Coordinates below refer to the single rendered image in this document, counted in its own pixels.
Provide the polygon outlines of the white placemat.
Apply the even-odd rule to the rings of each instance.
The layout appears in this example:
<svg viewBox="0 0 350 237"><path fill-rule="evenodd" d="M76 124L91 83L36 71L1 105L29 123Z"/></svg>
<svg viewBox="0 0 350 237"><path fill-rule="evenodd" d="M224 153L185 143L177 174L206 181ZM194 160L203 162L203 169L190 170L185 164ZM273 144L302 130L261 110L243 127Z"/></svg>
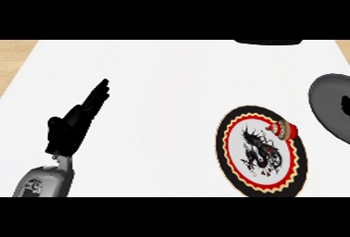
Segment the white placemat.
<svg viewBox="0 0 350 237"><path fill-rule="evenodd" d="M233 196L214 136L239 106L274 111L299 130L305 196L350 196L350 144L323 129L307 91L350 75L336 44L253 46L233 41L41 41L0 97L0 196L51 164L47 120L100 82L110 96L73 155L72 196Z"/></svg>

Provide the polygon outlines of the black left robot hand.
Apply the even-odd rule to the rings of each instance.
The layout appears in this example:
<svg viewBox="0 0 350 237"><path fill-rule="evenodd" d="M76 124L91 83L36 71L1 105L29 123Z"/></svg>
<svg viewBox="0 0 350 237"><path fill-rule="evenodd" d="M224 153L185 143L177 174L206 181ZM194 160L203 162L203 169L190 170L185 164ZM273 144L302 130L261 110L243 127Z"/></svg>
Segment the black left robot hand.
<svg viewBox="0 0 350 237"><path fill-rule="evenodd" d="M109 97L107 82L107 79L101 80L82 103L70 108L63 118L48 119L45 147L48 154L72 156L78 151L91 121Z"/></svg>

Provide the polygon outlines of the black appliance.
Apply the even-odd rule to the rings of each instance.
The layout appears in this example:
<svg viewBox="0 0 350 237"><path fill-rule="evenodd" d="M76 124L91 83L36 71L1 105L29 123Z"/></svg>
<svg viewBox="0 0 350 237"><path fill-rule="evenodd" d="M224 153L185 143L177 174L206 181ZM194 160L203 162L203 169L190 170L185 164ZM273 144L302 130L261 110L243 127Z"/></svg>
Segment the black appliance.
<svg viewBox="0 0 350 237"><path fill-rule="evenodd" d="M234 40L240 44L256 44L256 45L295 45L302 40Z"/></svg>

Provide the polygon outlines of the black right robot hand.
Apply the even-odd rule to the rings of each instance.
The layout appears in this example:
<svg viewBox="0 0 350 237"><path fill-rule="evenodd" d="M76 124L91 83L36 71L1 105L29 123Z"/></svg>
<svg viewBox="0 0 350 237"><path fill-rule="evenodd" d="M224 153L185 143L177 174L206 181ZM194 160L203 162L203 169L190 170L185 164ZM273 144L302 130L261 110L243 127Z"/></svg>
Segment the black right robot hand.
<svg viewBox="0 0 350 237"><path fill-rule="evenodd" d="M341 111L350 117L350 97L343 96L341 98Z"/></svg>

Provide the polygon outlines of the grey pan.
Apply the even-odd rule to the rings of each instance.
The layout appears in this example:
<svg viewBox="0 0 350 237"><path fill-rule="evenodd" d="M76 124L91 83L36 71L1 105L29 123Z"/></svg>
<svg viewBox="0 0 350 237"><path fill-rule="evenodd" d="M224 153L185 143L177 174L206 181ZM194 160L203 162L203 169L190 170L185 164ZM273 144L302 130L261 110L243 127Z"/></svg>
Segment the grey pan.
<svg viewBox="0 0 350 237"><path fill-rule="evenodd" d="M350 144L350 117L341 111L341 98L350 97L350 76L324 74L311 83L308 104L324 129Z"/></svg>

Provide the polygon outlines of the red cupcake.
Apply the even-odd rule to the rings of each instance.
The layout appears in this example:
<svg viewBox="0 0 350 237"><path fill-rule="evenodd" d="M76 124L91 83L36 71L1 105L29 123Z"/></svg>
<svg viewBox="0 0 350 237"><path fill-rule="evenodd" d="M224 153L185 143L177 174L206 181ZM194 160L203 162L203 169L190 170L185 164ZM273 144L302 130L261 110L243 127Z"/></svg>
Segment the red cupcake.
<svg viewBox="0 0 350 237"><path fill-rule="evenodd" d="M298 137L296 126L283 119L270 124L265 130L270 131L281 141L293 140Z"/></svg>

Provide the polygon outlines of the black red dragon plate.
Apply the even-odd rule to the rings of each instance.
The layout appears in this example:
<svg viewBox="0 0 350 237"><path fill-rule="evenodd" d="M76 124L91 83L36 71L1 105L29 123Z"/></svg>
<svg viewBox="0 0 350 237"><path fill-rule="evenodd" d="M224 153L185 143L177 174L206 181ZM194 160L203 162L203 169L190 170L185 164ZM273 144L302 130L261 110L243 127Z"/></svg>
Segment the black red dragon plate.
<svg viewBox="0 0 350 237"><path fill-rule="evenodd" d="M215 134L219 168L248 197L295 197L304 187L307 158L299 136L281 141L265 127L283 118L258 106L239 106Z"/></svg>

